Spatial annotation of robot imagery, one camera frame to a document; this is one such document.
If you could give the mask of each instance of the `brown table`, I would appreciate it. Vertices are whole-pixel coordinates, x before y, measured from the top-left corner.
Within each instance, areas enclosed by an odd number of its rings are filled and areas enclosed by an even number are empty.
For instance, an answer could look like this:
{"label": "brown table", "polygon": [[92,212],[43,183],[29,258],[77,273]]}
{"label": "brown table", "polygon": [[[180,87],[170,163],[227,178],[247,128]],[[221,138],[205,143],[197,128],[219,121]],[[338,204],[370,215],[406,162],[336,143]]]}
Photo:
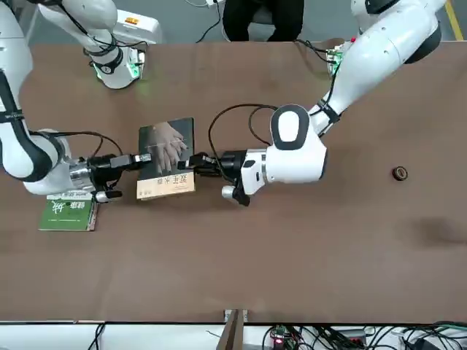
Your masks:
{"label": "brown table", "polygon": [[[196,120],[197,150],[227,106],[310,107],[323,66],[294,44],[151,47],[146,80],[102,86],[78,46],[38,46],[21,101],[31,129],[95,130],[135,152],[141,125]],[[325,137],[327,174],[263,189],[248,209],[199,179],[193,195],[102,206],[94,233],[37,230],[45,199],[0,176],[0,319],[432,322],[467,320],[467,49],[403,67]],[[219,149],[257,147],[251,109],[221,119]],[[269,115],[255,128],[268,136]],[[75,155],[98,140],[71,139]],[[390,171],[405,166],[409,179]]]}

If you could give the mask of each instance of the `book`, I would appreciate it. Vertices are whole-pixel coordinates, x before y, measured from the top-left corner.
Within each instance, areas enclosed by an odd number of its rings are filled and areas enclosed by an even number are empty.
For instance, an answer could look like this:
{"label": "book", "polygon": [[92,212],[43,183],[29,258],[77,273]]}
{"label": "book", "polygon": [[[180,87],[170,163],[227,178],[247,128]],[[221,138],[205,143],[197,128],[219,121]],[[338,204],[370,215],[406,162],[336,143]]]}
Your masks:
{"label": "book", "polygon": [[139,153],[150,153],[153,161],[139,173],[136,197],[153,198],[195,191],[193,170],[178,170],[179,161],[194,153],[194,119],[184,118],[139,129]]}
{"label": "book", "polygon": [[48,195],[41,231],[94,231],[99,204],[86,191]]}

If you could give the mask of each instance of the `green book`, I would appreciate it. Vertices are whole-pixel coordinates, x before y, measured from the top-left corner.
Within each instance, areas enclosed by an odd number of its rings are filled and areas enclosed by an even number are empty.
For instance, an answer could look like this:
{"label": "green book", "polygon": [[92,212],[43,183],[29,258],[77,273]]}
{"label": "green book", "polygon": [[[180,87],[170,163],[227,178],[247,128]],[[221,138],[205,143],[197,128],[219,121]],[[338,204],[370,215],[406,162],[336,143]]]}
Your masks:
{"label": "green book", "polygon": [[98,204],[85,191],[48,195],[39,229],[43,231],[94,231]]}

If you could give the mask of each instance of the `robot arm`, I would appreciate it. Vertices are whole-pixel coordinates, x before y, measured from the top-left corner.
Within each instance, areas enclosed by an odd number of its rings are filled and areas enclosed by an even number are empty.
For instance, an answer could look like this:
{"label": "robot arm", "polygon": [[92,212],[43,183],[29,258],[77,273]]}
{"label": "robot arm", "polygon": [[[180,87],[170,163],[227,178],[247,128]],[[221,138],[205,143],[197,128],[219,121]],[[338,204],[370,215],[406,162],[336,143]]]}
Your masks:
{"label": "robot arm", "polygon": [[111,89],[129,86],[142,76],[144,52],[119,44],[112,31],[117,7],[112,0],[27,0],[42,16],[73,36],[92,60],[98,78]]}
{"label": "robot arm", "polygon": [[[274,144],[267,149],[237,152],[235,162],[228,160],[232,152],[222,156],[224,172],[229,171],[229,176],[236,179],[235,184],[223,188],[223,197],[247,206],[248,196],[268,183],[298,184],[321,179],[328,151],[320,137],[361,96],[403,64],[424,58],[439,45],[441,32],[436,11],[444,2],[352,1],[352,11],[363,33],[345,52],[332,88],[309,111],[297,105],[275,111],[271,118]],[[216,163],[208,158],[209,162],[210,166]]]}
{"label": "robot arm", "polygon": [[[274,144],[266,150],[266,176],[260,172],[265,183],[319,180],[327,158],[320,137],[339,121],[345,109],[406,63],[438,30],[435,14],[413,1],[400,1],[382,14],[346,51],[330,98],[327,93],[309,112],[302,107],[284,106],[274,113]],[[242,178],[251,177],[249,172],[242,169]],[[247,185],[250,182],[244,180],[247,194],[259,189],[253,183]]]}
{"label": "robot arm", "polygon": [[20,86],[32,70],[31,52],[15,16],[1,2],[0,18],[0,145],[5,171],[38,195],[88,190],[99,202],[120,196],[112,183],[124,170],[150,162],[150,155],[73,160],[64,137],[51,130],[31,133],[18,98]]}

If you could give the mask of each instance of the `person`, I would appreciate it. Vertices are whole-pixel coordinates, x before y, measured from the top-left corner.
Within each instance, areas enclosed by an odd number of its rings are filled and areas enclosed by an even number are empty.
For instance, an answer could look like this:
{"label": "person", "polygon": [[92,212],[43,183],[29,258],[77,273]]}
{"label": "person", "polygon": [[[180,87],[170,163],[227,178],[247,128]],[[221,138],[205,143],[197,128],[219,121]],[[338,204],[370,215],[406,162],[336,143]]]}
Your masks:
{"label": "person", "polygon": [[223,25],[232,42],[247,42],[248,26],[261,6],[272,13],[276,27],[270,42],[292,42],[301,33],[304,0],[225,0]]}

